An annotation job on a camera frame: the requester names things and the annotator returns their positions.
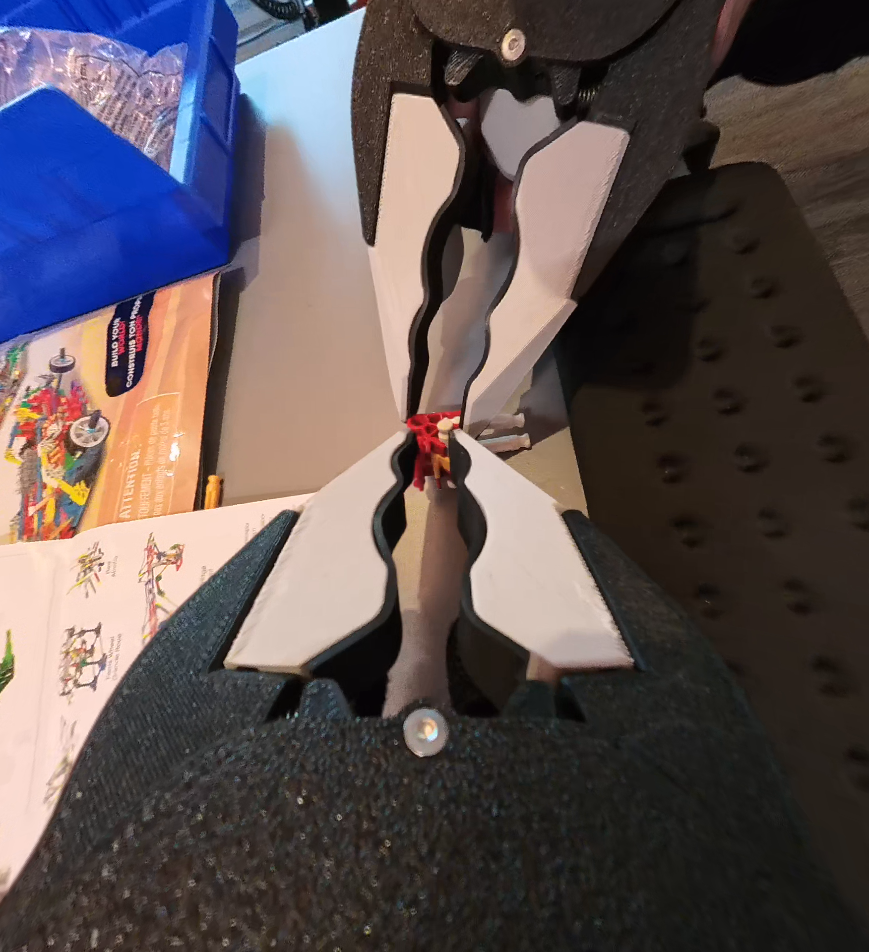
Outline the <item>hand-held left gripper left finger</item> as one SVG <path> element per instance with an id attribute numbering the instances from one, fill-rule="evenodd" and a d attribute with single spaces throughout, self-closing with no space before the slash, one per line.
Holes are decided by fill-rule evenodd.
<path id="1" fill-rule="evenodd" d="M 393 550 L 416 441 L 398 431 L 310 496 L 225 659 L 229 669 L 380 676 L 400 649 Z"/>

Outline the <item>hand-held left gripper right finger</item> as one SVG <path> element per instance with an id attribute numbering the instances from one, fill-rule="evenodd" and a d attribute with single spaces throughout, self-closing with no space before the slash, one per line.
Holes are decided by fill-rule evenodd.
<path id="1" fill-rule="evenodd" d="M 564 673 L 634 666 L 566 510 L 463 430 L 450 439 L 467 551 L 461 617 L 514 654 Z"/>

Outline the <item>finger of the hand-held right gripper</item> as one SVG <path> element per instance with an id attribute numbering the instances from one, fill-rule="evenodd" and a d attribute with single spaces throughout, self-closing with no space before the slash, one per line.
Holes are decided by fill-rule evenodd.
<path id="1" fill-rule="evenodd" d="M 368 248 L 398 417 L 417 413 L 429 367 L 428 332 L 445 298 L 443 256 L 464 146 L 433 99 L 393 95 L 374 242 Z"/>
<path id="2" fill-rule="evenodd" d="M 620 127 L 573 120 L 524 157 L 513 191 L 515 255 L 486 319 L 464 427 L 486 427 L 576 307 L 572 295 L 628 148 Z"/>

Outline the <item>red plastic connector piece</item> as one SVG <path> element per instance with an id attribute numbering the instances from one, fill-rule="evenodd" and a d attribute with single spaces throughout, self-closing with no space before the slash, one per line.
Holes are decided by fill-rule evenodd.
<path id="1" fill-rule="evenodd" d="M 444 416 L 457 417 L 454 412 L 434 412 L 419 413 L 410 416 L 406 421 L 406 426 L 415 436 L 417 444 L 417 456 L 422 454 L 431 455 L 432 451 L 449 455 L 448 445 L 441 443 L 438 439 L 437 422 Z"/>

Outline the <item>orange and red toy bag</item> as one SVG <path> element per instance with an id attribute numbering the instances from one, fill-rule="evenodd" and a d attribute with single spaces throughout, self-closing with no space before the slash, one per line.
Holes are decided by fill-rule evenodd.
<path id="1" fill-rule="evenodd" d="M 210 272 L 0 344 L 0 544 L 194 507 Z"/>

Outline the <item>white printed instruction sheet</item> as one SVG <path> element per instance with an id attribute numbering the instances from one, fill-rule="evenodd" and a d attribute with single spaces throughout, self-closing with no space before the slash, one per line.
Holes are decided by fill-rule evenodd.
<path id="1" fill-rule="evenodd" d="M 277 514 L 300 511 L 309 497 L 0 545 L 0 898 L 159 626 Z"/>

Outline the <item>clear plastic bag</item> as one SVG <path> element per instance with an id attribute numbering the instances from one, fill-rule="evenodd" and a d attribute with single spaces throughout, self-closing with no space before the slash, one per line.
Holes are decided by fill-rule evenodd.
<path id="1" fill-rule="evenodd" d="M 0 109 L 55 89 L 168 172 L 187 53 L 184 43 L 147 54 L 93 33 L 0 27 Z"/>

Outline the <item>blue plastic bin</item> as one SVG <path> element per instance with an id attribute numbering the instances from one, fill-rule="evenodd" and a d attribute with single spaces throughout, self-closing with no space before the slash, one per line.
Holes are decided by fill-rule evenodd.
<path id="1" fill-rule="evenodd" d="M 224 1 L 0 1 L 0 27 L 187 46 L 164 171 L 63 92 L 0 110 L 0 344 L 230 258 L 238 23 Z"/>

